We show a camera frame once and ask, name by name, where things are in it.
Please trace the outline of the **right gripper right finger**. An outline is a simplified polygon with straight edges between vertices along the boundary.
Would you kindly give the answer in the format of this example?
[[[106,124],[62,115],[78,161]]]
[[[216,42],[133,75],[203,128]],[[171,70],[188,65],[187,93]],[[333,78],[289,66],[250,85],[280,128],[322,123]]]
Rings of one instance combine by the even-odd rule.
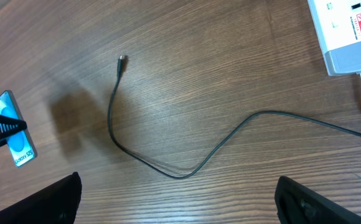
[[[286,176],[279,178],[274,200],[281,224],[361,224],[361,216]]]

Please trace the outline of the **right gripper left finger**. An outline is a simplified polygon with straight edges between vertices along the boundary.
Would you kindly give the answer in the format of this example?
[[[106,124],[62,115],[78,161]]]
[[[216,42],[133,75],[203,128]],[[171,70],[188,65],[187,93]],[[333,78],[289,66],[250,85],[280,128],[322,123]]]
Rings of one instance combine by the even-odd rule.
[[[73,224],[82,195],[78,172],[0,211],[0,224]]]

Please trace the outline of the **smartphone with blue screen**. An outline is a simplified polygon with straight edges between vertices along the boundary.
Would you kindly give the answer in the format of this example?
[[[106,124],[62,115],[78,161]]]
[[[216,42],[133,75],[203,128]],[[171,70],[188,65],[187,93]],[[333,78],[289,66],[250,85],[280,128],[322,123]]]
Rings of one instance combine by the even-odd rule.
[[[0,95],[0,115],[23,120],[11,90],[5,90]],[[8,137],[7,145],[17,167],[23,166],[37,157],[37,151],[27,129]]]

